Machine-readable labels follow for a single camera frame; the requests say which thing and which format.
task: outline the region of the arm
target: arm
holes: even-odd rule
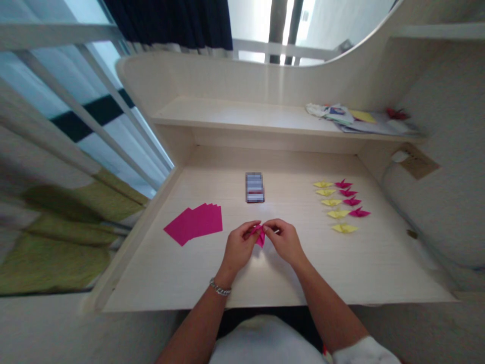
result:
[[[217,286],[229,289],[237,272],[246,265],[261,232],[257,230],[251,235],[250,231],[260,222],[246,222],[231,231],[227,238],[221,267],[214,277],[214,283]],[[163,349],[157,364],[208,362],[216,342],[226,301],[227,297],[219,295],[212,287],[208,287]]]
[[[364,325],[312,266],[295,227],[281,219],[263,224],[278,254],[294,269],[302,285],[315,326],[330,353],[369,336]]]

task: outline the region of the hand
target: hand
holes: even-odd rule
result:
[[[261,220],[249,221],[237,229],[231,231],[227,238],[226,251],[222,259],[221,267],[214,277],[214,283],[223,289],[229,289],[239,272],[251,258],[254,244],[261,230],[251,231]]]
[[[263,230],[278,254],[293,268],[308,261],[293,225],[281,219],[274,219],[266,221]]]

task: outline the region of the phone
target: phone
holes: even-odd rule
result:
[[[258,172],[246,172],[246,202],[264,202],[263,175]]]

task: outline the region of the forearm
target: forearm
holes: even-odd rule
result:
[[[331,353],[352,346],[369,335],[364,325],[307,259],[293,268],[318,333]]]
[[[218,286],[228,289],[234,277],[230,273],[218,272],[214,281]],[[157,364],[207,363],[216,342],[226,302],[227,297],[208,287],[160,354]]]

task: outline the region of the silver bracelet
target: silver bracelet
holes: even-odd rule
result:
[[[219,286],[217,286],[214,283],[214,278],[211,278],[211,281],[210,281],[209,285],[216,290],[217,294],[220,294],[221,296],[227,297],[227,296],[229,296],[231,294],[231,290],[230,289],[223,290],[222,288],[220,288]]]

